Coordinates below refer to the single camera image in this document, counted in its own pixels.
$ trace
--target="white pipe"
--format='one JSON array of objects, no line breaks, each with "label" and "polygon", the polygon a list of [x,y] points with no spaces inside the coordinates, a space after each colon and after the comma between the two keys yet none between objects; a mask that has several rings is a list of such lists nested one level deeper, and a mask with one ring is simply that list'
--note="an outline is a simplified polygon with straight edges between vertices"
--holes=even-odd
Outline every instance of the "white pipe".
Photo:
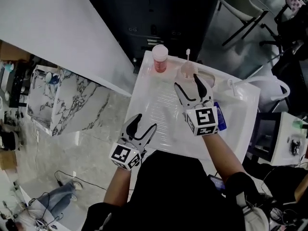
[{"label": "white pipe", "polygon": [[286,89],[286,93],[282,94],[282,95],[277,95],[277,96],[272,96],[270,99],[272,101],[276,101],[276,100],[281,100],[286,98],[287,96],[290,95],[290,88],[287,84],[285,84],[284,82],[282,82],[281,80],[277,79],[276,77],[269,77],[269,76],[255,76],[255,77],[251,77],[248,79],[244,79],[238,82],[233,83],[235,86],[239,86],[242,85],[244,83],[249,83],[249,82],[253,82],[253,81],[269,81],[269,82],[274,82],[279,84],[280,86],[282,86],[283,88]]}]

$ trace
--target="black sleeve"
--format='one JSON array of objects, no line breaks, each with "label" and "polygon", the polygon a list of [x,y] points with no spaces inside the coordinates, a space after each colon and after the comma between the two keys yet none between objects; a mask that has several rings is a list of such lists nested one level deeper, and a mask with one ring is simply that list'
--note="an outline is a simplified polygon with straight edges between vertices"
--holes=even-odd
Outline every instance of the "black sleeve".
[{"label": "black sleeve", "polygon": [[260,204],[262,196],[258,192],[254,181],[245,173],[238,172],[230,176],[225,184],[226,198],[236,202],[236,196],[244,192],[246,202],[252,205]]},{"label": "black sleeve", "polygon": [[81,231],[98,230],[104,224],[108,215],[117,209],[119,209],[118,206],[107,203],[97,203],[90,206]]}]

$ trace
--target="shoe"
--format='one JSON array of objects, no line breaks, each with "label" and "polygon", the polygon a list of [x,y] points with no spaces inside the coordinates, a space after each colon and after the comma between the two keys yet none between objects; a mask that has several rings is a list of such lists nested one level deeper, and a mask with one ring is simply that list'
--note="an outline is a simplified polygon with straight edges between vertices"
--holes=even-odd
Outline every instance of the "shoe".
[{"label": "shoe", "polygon": [[80,182],[74,181],[74,182],[73,182],[73,185],[74,185],[74,187],[75,187],[75,189],[76,189],[77,191],[82,190],[82,185],[81,185]]},{"label": "shoe", "polygon": [[73,202],[76,202],[76,201],[77,201],[77,197],[76,197],[76,195],[72,194],[72,196],[71,196],[71,200],[72,200]]}]

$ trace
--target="black and white marker cube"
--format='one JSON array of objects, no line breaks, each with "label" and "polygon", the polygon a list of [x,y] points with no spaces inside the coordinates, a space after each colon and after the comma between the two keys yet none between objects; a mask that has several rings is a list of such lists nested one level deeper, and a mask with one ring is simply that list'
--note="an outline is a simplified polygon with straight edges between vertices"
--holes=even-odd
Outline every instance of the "black and white marker cube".
[{"label": "black and white marker cube", "polygon": [[217,108],[214,106],[187,110],[186,121],[195,136],[217,133]]},{"label": "black and white marker cube", "polygon": [[140,161],[141,155],[138,150],[129,148],[122,144],[114,143],[109,158],[118,167],[131,170]]}]

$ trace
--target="gray chair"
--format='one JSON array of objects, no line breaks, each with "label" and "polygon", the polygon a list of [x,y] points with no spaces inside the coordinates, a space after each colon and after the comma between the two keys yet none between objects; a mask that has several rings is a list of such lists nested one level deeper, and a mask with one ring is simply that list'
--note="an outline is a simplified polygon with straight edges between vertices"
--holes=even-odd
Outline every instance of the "gray chair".
[{"label": "gray chair", "polygon": [[222,46],[230,42],[236,35],[242,32],[252,22],[254,24],[247,30],[242,36],[244,39],[248,33],[262,20],[262,18],[268,13],[268,10],[263,10],[254,5],[250,0],[219,0],[218,11],[220,11],[221,5],[224,5],[232,14],[241,20],[243,26],[236,31],[230,38],[228,38]]}]

